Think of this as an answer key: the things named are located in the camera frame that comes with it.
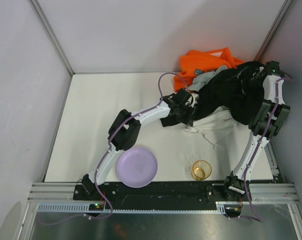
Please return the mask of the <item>black cloth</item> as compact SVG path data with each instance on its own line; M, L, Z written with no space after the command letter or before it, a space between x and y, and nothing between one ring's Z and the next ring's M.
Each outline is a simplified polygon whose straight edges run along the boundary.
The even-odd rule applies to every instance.
M198 91L193 121L207 117L219 107L227 107L236 121L248 125L259 112L264 94L263 83L258 87L243 87L241 64L223 70Z

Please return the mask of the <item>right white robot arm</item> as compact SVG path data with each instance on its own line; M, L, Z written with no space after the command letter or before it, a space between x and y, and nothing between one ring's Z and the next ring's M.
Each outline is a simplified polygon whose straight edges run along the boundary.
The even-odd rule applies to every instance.
M249 184L253 168L261 152L279 133L291 111L283 98L283 83L288 78L280 69L280 63L273 60L267 62L262 76L264 97L260 109L248 124L248 143L240 161L223 184L222 195L228 201L237 201L244 196L250 198Z

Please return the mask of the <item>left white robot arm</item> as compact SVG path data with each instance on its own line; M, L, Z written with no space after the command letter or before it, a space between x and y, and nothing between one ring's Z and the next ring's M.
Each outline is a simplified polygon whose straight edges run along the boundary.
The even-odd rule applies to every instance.
M121 110L108 130L107 148L97 167L83 176L81 184L84 194L93 196L97 186L104 184L111 168L120 154L132 148L141 127L160 120L163 127L178 124L193 126L197 97L186 89L161 96L158 103L136 111Z

